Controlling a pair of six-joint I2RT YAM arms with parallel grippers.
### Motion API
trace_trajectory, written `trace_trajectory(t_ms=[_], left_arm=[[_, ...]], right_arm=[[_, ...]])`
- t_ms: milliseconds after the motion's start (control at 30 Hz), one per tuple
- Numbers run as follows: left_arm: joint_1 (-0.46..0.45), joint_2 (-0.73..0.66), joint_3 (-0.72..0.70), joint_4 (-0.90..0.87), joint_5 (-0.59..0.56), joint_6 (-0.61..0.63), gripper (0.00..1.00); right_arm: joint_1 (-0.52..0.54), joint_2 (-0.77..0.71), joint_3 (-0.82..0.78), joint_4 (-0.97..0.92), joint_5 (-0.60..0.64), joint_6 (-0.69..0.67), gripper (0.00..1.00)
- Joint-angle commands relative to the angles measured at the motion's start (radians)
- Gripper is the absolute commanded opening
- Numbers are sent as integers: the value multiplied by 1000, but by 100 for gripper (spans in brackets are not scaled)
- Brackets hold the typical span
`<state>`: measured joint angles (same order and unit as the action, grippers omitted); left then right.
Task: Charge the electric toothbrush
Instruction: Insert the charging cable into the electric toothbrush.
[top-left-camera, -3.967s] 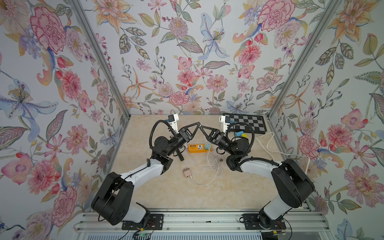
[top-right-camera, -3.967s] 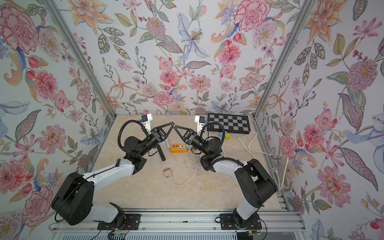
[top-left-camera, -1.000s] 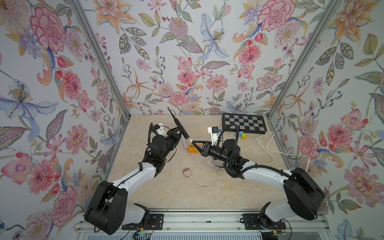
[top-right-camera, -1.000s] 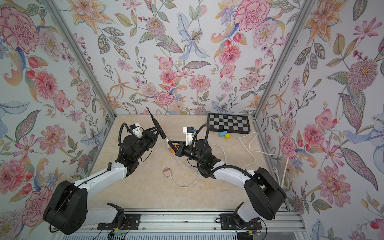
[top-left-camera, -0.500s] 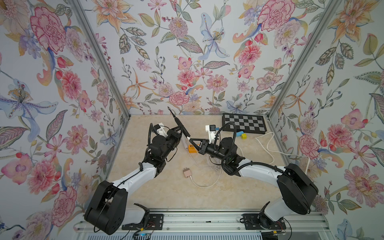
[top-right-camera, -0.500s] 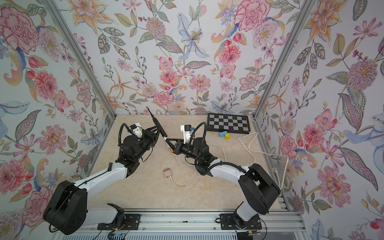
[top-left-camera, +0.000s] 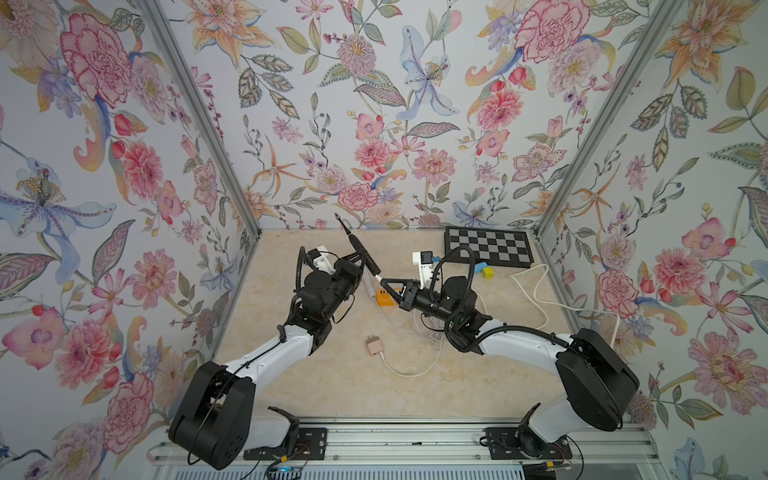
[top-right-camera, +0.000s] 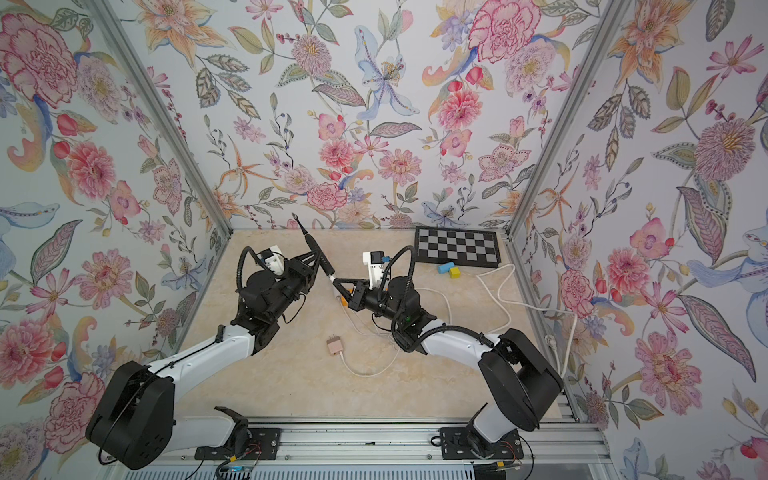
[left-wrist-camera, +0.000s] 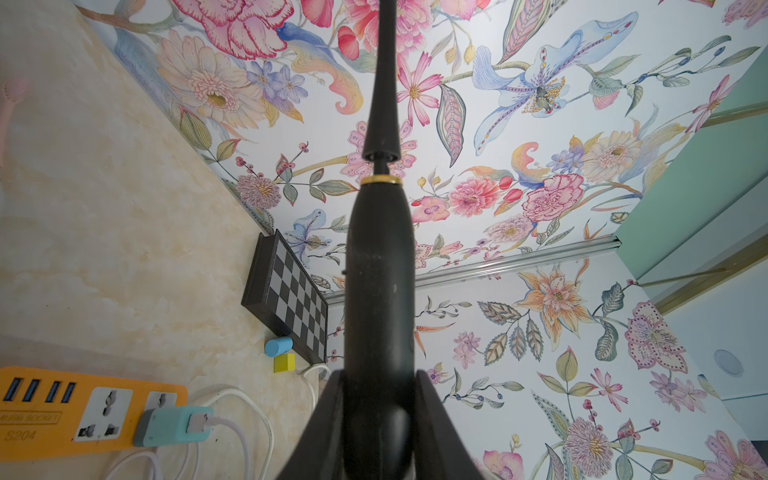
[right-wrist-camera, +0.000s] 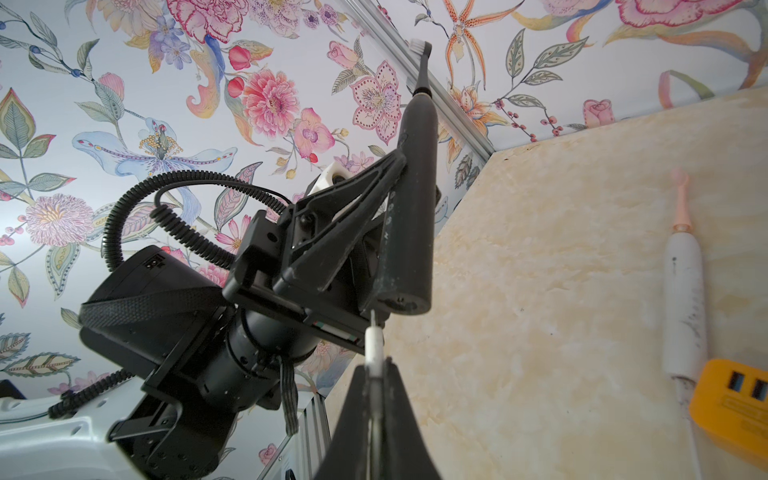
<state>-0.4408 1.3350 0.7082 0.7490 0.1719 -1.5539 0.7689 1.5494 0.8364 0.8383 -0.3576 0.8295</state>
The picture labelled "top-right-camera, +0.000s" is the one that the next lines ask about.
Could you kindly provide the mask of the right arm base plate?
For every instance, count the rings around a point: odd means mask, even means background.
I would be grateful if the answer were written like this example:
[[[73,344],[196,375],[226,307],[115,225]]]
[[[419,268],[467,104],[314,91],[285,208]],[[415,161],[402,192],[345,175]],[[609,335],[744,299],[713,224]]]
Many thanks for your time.
[[[444,460],[516,461],[525,457],[517,429],[496,442],[489,442],[468,428],[443,427],[430,442],[440,448]]]

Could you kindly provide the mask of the pink charger adapter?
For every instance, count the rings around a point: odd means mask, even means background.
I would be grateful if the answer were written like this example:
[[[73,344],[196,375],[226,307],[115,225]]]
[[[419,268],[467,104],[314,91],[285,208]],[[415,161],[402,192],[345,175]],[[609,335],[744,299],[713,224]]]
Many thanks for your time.
[[[331,356],[342,356],[344,351],[343,341],[339,336],[333,336],[326,341],[329,354]]]

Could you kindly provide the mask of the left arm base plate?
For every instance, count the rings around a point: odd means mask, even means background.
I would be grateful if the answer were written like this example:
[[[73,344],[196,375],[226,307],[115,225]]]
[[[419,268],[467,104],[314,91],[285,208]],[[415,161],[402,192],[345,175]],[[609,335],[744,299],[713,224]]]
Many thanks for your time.
[[[195,460],[203,461],[261,461],[275,460],[280,445],[280,428],[249,427],[219,447],[198,447]]]

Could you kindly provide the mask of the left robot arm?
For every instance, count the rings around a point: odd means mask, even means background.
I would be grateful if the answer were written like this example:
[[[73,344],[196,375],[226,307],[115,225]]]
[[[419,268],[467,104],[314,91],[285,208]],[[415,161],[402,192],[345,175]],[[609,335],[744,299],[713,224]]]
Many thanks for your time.
[[[208,378],[265,349],[326,261],[319,247],[289,259],[274,250],[244,248],[236,270],[234,319],[218,325],[209,339],[163,360],[120,366],[87,424],[86,439],[99,454],[131,470],[191,448],[209,448],[229,459],[249,454],[254,440],[245,416],[219,406],[210,417],[181,418],[176,404]]]

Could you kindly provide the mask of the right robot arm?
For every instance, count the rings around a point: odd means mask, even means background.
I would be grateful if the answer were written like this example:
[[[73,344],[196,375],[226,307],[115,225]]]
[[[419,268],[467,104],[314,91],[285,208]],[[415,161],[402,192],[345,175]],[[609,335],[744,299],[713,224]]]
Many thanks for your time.
[[[480,372],[492,401],[471,417],[464,435],[473,455],[489,458],[508,434],[540,428],[564,388],[562,376],[519,329],[484,334],[449,324],[423,308],[413,285],[415,262],[409,262],[404,276],[391,274],[396,261],[414,252],[406,246],[388,262],[381,251],[370,252],[366,279],[337,277],[326,257],[321,267],[350,310],[367,310],[375,319],[390,321],[385,331],[401,351],[447,358]]]

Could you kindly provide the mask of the black electric toothbrush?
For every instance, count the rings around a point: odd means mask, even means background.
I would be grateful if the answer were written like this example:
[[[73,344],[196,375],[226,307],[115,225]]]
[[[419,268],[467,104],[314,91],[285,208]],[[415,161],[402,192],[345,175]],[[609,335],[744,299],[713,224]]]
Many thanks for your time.
[[[296,214],[292,215],[292,218],[296,221],[297,225],[299,226],[300,231],[303,234],[304,240],[307,243],[307,246],[309,249],[316,255],[318,263],[326,276],[334,280],[335,279],[335,269],[333,268],[332,264],[328,260],[327,256],[325,255],[324,251],[320,247],[317,240],[313,237],[312,234],[309,233],[309,231],[304,227],[304,225],[301,223],[299,217]]]

